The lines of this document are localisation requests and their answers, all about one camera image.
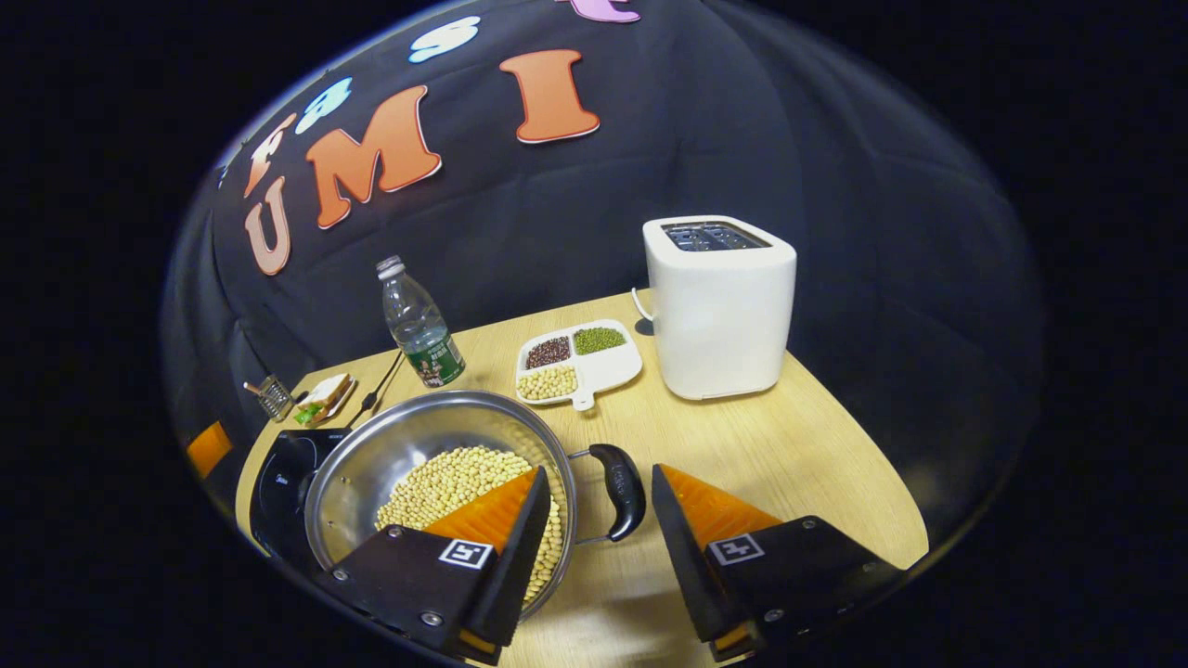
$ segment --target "small metal basket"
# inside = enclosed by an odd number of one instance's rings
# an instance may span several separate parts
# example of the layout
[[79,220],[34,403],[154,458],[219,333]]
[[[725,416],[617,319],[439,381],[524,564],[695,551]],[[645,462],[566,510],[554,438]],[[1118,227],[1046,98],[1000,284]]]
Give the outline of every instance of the small metal basket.
[[260,401],[264,412],[268,414],[273,422],[283,422],[293,408],[292,396],[276,376],[268,376],[264,379],[264,383],[260,384],[260,393],[255,398]]

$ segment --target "black pot handle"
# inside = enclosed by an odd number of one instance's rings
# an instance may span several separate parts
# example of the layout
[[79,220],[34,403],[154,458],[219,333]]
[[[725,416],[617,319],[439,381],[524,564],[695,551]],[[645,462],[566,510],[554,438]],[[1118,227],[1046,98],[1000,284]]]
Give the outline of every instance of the black pot handle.
[[634,531],[644,521],[647,512],[647,497],[644,494],[644,481],[639,478],[639,470],[631,455],[621,448],[607,443],[594,443],[588,450],[574,453],[569,459],[582,455],[594,455],[594,459],[602,462],[604,481],[606,493],[614,504],[614,524],[605,536],[586,538],[575,544],[596,543],[599,541],[619,542]]

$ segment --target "bread slice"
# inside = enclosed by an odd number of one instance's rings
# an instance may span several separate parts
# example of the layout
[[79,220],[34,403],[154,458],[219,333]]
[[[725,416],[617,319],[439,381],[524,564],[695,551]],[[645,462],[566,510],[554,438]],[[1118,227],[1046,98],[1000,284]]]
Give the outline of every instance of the bread slice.
[[326,415],[334,408],[334,404],[339,403],[342,392],[350,386],[350,380],[349,373],[340,373],[315,385],[309,391],[309,396],[297,404],[297,421],[302,422],[299,418],[302,415],[307,416],[303,424],[324,420]]

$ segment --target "black cloth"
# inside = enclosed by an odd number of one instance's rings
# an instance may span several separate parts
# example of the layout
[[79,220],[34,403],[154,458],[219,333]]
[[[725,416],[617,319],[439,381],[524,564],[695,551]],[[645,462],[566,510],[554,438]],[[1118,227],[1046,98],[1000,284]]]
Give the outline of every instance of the black cloth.
[[[390,254],[468,329],[644,286],[643,222],[719,213],[796,247],[789,349],[887,454],[930,541],[954,535],[1007,471],[1041,382],[1038,283],[992,176],[902,87],[765,12],[656,1],[624,26],[556,10],[476,2],[406,25],[264,121],[221,185],[211,171],[163,307],[179,443],[222,421],[236,447],[221,466],[238,471],[265,421],[244,380],[291,386],[391,349],[374,272]],[[407,62],[419,34],[469,14],[482,19],[473,40]],[[601,127],[522,144],[519,89],[498,65],[560,48],[581,51],[574,80]],[[302,134],[290,126],[245,198],[255,146],[345,76],[347,101]],[[441,171],[377,188],[320,229],[309,146],[334,128],[361,139],[377,105],[417,84]],[[292,253],[270,277],[244,220],[280,175]]]

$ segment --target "orange letter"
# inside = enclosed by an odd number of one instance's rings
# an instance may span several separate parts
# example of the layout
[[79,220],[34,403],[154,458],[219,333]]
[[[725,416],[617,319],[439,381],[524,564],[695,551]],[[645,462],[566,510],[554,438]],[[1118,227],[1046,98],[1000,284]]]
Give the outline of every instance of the orange letter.
[[247,198],[248,193],[255,184],[264,178],[264,172],[268,171],[268,166],[272,163],[268,162],[268,156],[277,152],[277,147],[280,146],[282,131],[297,119],[297,114],[289,114],[289,118],[284,120],[280,125],[273,130],[267,138],[259,146],[257,146],[255,152],[252,153],[252,172],[247,176],[247,189],[244,190],[244,198]]
[[375,166],[384,159],[379,189],[392,193],[431,176],[442,166],[442,157],[429,152],[421,134],[418,109],[429,88],[417,86],[392,95],[372,114],[359,144],[342,130],[334,130],[309,147],[305,159],[314,163],[317,198],[322,212],[317,225],[334,227],[350,213],[350,200],[339,191],[347,187],[361,204],[371,201]]
[[280,188],[285,184],[285,177],[279,176],[272,182],[268,191],[264,194],[264,201],[268,203],[268,212],[272,214],[272,227],[277,231],[277,245],[268,250],[264,241],[264,226],[260,223],[260,204],[252,207],[244,221],[247,229],[247,238],[252,241],[252,254],[255,256],[255,264],[260,271],[268,276],[276,276],[289,261],[289,221],[285,220],[285,202],[280,197]]
[[524,125],[516,137],[525,144],[541,144],[589,134],[598,130],[598,116],[582,108],[569,65],[582,58],[577,51],[558,49],[508,58],[499,69],[516,75],[524,101]]

